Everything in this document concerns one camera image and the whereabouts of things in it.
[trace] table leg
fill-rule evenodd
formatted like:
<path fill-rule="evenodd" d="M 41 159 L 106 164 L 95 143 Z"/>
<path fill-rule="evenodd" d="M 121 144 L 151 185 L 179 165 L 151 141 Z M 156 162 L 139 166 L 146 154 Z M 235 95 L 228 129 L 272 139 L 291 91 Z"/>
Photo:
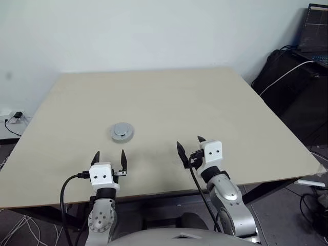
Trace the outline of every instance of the table leg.
<path fill-rule="evenodd" d="M 266 196 L 275 193 L 276 191 L 290 185 L 300 178 L 291 178 L 285 180 L 278 180 L 272 182 L 265 182 L 255 187 L 251 191 L 247 192 L 242 196 L 242 200 L 245 204 L 252 204 Z"/>
<path fill-rule="evenodd" d="M 9 209 L 11 211 L 28 215 L 30 217 L 43 220 L 52 224 L 62 225 L 62 216 L 59 209 L 51 206 L 44 207 L 32 207 L 32 208 L 19 208 L 19 209 Z M 83 224 L 83 220 L 76 218 L 70 214 L 66 214 L 67 228 L 79 230 Z"/>

